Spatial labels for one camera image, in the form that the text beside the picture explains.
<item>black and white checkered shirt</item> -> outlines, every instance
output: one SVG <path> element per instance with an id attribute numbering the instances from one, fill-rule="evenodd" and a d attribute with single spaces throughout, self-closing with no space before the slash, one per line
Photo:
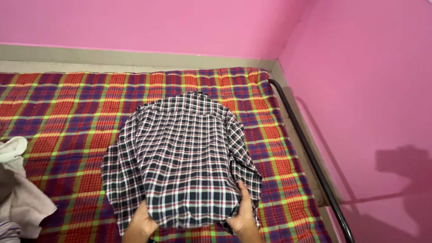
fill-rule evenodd
<path id="1" fill-rule="evenodd" d="M 123 235 L 146 199 L 161 227 L 196 228 L 238 212 L 242 180 L 257 208 L 262 177 L 245 146 L 243 125 L 226 107 L 200 92 L 137 108 L 102 163 L 102 182 Z"/>

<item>black metal rail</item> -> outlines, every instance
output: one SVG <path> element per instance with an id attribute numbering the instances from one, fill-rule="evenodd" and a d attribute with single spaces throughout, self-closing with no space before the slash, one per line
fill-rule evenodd
<path id="1" fill-rule="evenodd" d="M 308 143 L 308 140 L 305 137 L 305 134 L 303 133 L 302 128 L 300 127 L 300 124 L 297 120 L 297 118 L 294 115 L 294 112 L 291 109 L 291 106 L 288 103 L 288 100 L 286 99 L 286 96 L 282 90 L 282 88 L 280 87 L 279 83 L 276 80 L 273 79 L 269 79 L 269 83 L 273 84 L 277 90 L 277 92 L 279 93 L 280 98 L 282 99 L 282 103 L 283 106 L 285 107 L 286 111 L 288 112 L 288 116 L 291 119 L 292 125 L 294 126 L 295 131 L 297 132 L 297 135 L 299 136 L 300 142 L 303 145 L 303 148 L 305 149 L 306 155 L 308 156 L 311 164 L 312 164 L 312 168 L 314 169 L 317 177 L 318 177 L 318 181 L 320 182 L 326 197 L 330 203 L 331 208 L 333 209 L 333 212 L 337 218 L 337 221 L 339 222 L 340 228 L 343 231 L 343 234 L 345 236 L 345 240 L 347 243 L 354 243 L 354 237 L 353 234 L 351 232 L 351 230 L 349 229 L 348 223 L 345 220 L 345 217 L 343 216 L 342 211 L 340 210 L 339 205 L 337 204 L 336 198 L 334 197 L 333 192 L 331 191 L 331 188 L 327 182 L 327 180 L 325 179 L 325 176 L 321 170 L 320 165 L 317 162 L 317 159 L 314 155 L 314 153 L 312 152 L 311 146 Z"/>

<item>plaid mattress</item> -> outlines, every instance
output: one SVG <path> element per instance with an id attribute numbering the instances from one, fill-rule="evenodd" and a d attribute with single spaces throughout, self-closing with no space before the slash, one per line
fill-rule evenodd
<path id="1" fill-rule="evenodd" d="M 231 109 L 263 175 L 258 214 L 267 242 L 330 242 L 284 128 L 268 73 L 256 68 L 150 74 L 0 74 L 0 137 L 28 139 L 27 177 L 57 205 L 38 242 L 120 242 L 101 182 L 108 146 L 139 105 L 201 91 Z M 155 241 L 238 242 L 216 225 L 159 229 Z"/>

